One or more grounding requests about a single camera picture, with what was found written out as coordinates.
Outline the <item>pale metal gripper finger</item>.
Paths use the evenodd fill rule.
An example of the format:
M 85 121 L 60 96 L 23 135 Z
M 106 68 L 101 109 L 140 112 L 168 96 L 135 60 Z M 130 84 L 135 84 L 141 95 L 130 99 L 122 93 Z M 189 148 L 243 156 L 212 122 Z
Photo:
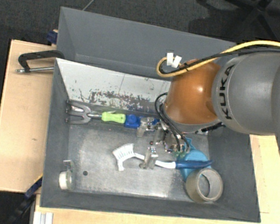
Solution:
M 158 154 L 156 147 L 150 146 L 147 148 L 143 162 L 139 164 L 141 168 L 154 169 Z
M 137 128 L 136 135 L 137 137 L 142 137 L 146 131 L 154 131 L 156 128 L 156 124 L 158 119 L 152 117 L 142 117 L 140 119 L 140 126 Z

